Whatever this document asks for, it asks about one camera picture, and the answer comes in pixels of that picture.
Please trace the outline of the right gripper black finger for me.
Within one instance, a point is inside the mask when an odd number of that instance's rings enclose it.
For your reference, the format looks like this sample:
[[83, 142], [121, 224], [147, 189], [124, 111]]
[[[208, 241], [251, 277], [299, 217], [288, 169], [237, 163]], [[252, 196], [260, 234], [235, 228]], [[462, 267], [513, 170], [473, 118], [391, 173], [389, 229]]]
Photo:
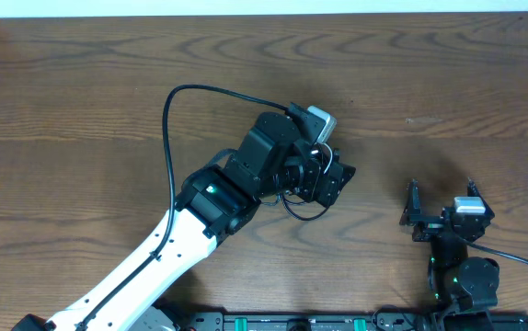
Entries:
[[481, 194], [480, 194], [480, 192], [479, 192], [479, 190], [478, 190], [478, 188], [476, 186], [476, 183], [471, 178], [468, 179], [466, 190], [467, 190], [467, 196], [468, 197], [481, 198]]
[[407, 186], [407, 203], [403, 210], [399, 224], [405, 226], [415, 226], [422, 221], [422, 212], [419, 200], [418, 181], [412, 179]]

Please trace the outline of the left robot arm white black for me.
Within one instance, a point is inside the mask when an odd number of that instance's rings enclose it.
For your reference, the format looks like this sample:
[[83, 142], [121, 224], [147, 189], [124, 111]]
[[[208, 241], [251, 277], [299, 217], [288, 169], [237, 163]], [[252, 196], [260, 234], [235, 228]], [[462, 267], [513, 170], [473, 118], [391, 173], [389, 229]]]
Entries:
[[28, 314], [17, 330], [129, 330], [188, 269], [255, 215], [264, 198], [295, 193], [331, 206], [353, 177], [327, 139], [337, 121], [319, 108], [261, 114], [225, 166], [187, 178], [176, 203], [93, 290], [49, 319]]

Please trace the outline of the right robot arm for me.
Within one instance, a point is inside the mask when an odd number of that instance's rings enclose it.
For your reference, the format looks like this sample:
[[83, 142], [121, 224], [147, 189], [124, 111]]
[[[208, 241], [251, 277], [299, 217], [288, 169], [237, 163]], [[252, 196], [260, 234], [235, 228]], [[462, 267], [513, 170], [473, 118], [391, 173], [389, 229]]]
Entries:
[[493, 328], [488, 308], [498, 304], [499, 264], [490, 258], [470, 257], [467, 247], [485, 234], [494, 217], [474, 181], [468, 182], [464, 196], [454, 198], [439, 215], [423, 213], [418, 181], [408, 184], [399, 223], [413, 228], [413, 241], [430, 244], [428, 282], [438, 302], [430, 314], [434, 329]]

